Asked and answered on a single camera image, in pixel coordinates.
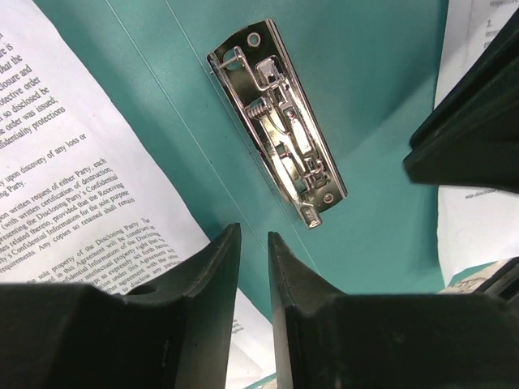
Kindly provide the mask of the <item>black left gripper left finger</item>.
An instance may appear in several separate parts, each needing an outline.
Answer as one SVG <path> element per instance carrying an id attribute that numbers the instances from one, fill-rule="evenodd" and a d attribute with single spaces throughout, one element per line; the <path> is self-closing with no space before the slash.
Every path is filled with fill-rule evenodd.
<path id="1" fill-rule="evenodd" d="M 126 295 L 89 284 L 3 284 L 4 388 L 223 388 L 242 234 Z"/>

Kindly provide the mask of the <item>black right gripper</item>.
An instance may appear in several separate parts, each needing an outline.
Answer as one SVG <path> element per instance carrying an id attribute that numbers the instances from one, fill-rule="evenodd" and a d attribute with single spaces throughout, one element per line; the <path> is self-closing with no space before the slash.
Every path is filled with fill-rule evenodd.
<path id="1" fill-rule="evenodd" d="M 414 183 L 517 187 L 518 125 L 498 123 L 448 130 L 420 143 L 403 165 Z M 493 263 L 440 293 L 486 293 L 518 302 L 518 257 Z"/>

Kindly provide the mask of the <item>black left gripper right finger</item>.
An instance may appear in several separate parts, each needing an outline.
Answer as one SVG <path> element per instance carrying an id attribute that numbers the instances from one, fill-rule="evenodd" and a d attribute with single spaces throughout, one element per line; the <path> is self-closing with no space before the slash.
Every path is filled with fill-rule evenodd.
<path id="1" fill-rule="evenodd" d="M 518 313 L 486 293 L 352 295 L 268 235 L 280 388 L 515 388 Z"/>

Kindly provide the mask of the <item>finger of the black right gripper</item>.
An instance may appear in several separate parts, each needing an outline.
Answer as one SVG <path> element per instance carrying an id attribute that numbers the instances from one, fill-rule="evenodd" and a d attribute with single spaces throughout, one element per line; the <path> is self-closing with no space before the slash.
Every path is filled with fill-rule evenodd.
<path id="1" fill-rule="evenodd" d="M 410 146 L 517 99 L 518 7 L 449 6 L 433 111 Z"/>

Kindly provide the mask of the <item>printed white paper sheets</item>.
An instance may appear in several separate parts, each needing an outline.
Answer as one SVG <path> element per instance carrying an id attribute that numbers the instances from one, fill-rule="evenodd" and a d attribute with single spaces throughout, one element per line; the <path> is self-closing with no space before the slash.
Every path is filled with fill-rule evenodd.
<path id="1" fill-rule="evenodd" d="M 435 103 L 475 64 L 518 9 L 516 1 L 448 4 Z M 486 188 L 438 189 L 437 248 L 444 284 L 462 272 L 518 255 L 518 197 Z"/>

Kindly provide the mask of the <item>teal plastic folder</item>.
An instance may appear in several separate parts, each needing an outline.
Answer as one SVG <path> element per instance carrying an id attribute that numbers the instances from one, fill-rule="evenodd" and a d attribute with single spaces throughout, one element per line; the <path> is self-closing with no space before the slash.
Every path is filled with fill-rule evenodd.
<path id="1" fill-rule="evenodd" d="M 215 237 L 242 227 L 239 285 L 270 315 L 267 240 L 279 233 L 342 291 L 442 289 L 437 190 L 409 182 L 409 138 L 434 105 L 444 1 L 41 1 Z M 268 178 L 206 57 L 273 19 L 347 187 L 308 229 Z"/>

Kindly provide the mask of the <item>single printed paper sheet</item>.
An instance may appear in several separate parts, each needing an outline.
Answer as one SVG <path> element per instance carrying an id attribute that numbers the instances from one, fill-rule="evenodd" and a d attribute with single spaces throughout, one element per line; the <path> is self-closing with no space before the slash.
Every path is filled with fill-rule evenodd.
<path id="1" fill-rule="evenodd" d="M 227 226 L 206 236 L 34 2 L 2 2 L 1 287 L 126 295 Z M 266 383 L 275 370 L 272 325 L 237 287 L 223 388 Z"/>

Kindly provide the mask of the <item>silver folder clip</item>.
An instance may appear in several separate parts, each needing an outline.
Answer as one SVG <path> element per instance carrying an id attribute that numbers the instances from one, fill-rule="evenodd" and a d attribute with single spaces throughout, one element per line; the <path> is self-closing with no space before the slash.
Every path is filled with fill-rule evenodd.
<path id="1" fill-rule="evenodd" d="M 283 199 L 320 226 L 347 189 L 275 22 L 236 31 L 207 61 Z"/>

